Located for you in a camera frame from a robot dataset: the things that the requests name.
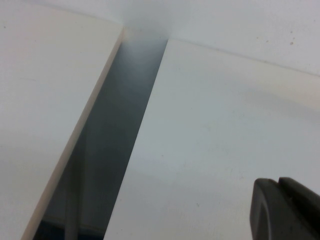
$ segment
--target dark gap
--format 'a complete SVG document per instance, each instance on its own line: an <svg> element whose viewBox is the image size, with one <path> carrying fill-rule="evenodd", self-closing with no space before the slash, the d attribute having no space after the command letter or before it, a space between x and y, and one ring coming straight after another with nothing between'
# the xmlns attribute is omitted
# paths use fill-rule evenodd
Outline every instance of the dark gap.
<svg viewBox="0 0 320 240"><path fill-rule="evenodd" d="M166 44L158 36L139 36L121 44L87 119L85 145L82 133L34 240L64 239L66 199L74 176L84 176L78 239L103 239ZM72 158L79 156L84 163L76 169L82 173L70 174Z"/></svg>

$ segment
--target white board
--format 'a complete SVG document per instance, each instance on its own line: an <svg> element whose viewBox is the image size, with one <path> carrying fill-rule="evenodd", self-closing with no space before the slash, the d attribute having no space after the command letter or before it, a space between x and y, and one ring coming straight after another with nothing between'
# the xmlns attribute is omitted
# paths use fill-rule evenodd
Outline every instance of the white board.
<svg viewBox="0 0 320 240"><path fill-rule="evenodd" d="M0 2L0 236L31 239L121 43L122 26Z"/></svg>
<svg viewBox="0 0 320 240"><path fill-rule="evenodd" d="M169 40L105 240L251 239L257 178L320 193L320 78Z"/></svg>

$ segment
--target white laminated board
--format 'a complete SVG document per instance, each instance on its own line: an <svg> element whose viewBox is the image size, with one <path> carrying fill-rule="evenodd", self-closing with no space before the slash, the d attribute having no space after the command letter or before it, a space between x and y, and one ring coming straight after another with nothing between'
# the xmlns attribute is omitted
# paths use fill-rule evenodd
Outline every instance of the white laminated board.
<svg viewBox="0 0 320 240"><path fill-rule="evenodd" d="M104 240L251 239L254 181L320 194L320 77L169 40Z"/></svg>
<svg viewBox="0 0 320 240"><path fill-rule="evenodd" d="M119 48L122 28L0 1L1 239L32 239Z"/></svg>

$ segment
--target black plastic object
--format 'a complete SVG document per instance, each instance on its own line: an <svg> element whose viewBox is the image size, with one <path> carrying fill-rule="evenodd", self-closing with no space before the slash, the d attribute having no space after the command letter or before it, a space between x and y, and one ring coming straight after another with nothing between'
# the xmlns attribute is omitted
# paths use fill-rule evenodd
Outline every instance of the black plastic object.
<svg viewBox="0 0 320 240"><path fill-rule="evenodd" d="M253 240L320 240L320 196L288 177L259 178L250 224Z"/></svg>

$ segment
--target white surface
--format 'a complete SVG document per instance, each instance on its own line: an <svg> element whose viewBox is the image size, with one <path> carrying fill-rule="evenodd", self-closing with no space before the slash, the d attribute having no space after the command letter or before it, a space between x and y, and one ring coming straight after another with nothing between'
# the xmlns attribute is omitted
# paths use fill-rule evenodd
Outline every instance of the white surface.
<svg viewBox="0 0 320 240"><path fill-rule="evenodd" d="M121 42L116 23L0 2L0 235L31 239Z"/></svg>
<svg viewBox="0 0 320 240"><path fill-rule="evenodd" d="M320 79L170 40L105 240L251 239L254 180L320 193Z"/></svg>
<svg viewBox="0 0 320 240"><path fill-rule="evenodd" d="M318 0L29 1L320 74Z"/></svg>

